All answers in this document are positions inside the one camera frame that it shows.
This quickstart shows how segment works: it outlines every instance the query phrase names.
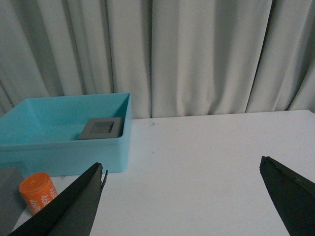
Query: plastic bin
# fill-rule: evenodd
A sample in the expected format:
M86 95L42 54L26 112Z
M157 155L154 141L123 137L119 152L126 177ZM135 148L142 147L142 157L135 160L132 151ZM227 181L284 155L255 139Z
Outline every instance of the plastic bin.
M90 118L123 118L118 138L78 140ZM80 175L95 162L109 172L127 167L131 94L26 99L0 118L0 167L17 166L24 177Z

